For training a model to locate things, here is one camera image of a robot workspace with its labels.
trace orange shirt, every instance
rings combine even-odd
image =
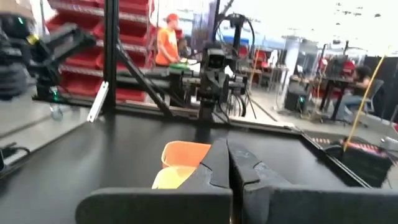
[[[177,38],[175,36],[174,30],[170,30],[168,28],[159,30],[157,33],[157,44],[162,44],[171,57],[178,58]],[[155,62],[159,65],[171,64],[171,62],[162,54],[162,52],[157,53]]]

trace desk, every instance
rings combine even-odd
[[[321,105],[319,106],[319,110],[320,111],[323,111],[325,105],[329,105],[330,96],[331,96],[331,94],[333,92],[333,89],[334,88],[339,88],[340,89],[340,95],[339,95],[339,97],[337,99],[335,109],[333,110],[333,114],[330,117],[330,119],[332,121],[336,121],[337,111],[338,111],[338,108],[340,107],[340,103],[341,103],[341,100],[343,99],[345,90],[349,86],[356,86],[356,85],[355,85],[354,82],[349,81],[349,80],[345,80],[345,79],[342,79],[342,78],[324,78],[323,80],[326,80],[327,84],[326,84],[325,94],[323,95]]]

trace red cap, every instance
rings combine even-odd
[[[166,18],[166,22],[170,22],[170,21],[177,21],[179,20],[178,15],[171,13],[170,15],[167,16]]]

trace black table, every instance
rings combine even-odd
[[[84,124],[1,179],[1,223],[72,224],[78,202],[93,190],[151,187],[168,142],[212,143],[226,136],[246,142],[251,152],[293,184],[347,187],[338,177],[339,166],[321,162],[321,151],[304,137],[117,115]]]
[[[336,121],[337,111],[338,108],[340,107],[341,100],[343,99],[344,92],[347,89],[347,87],[354,85],[354,82],[346,80],[344,78],[323,78],[322,80],[326,80],[327,83],[326,83],[325,94],[323,95],[321,105],[319,106],[320,111],[324,110],[325,105],[326,109],[328,108],[327,106],[329,106],[333,89],[334,88],[340,89],[340,95],[338,96],[335,108],[333,110],[333,114],[330,117],[332,121]]]

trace person in orange shirt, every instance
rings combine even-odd
[[[177,37],[175,30],[178,27],[178,15],[170,14],[167,16],[167,27],[161,28],[157,33],[157,55],[155,63],[160,67],[168,67],[172,63],[178,63]]]

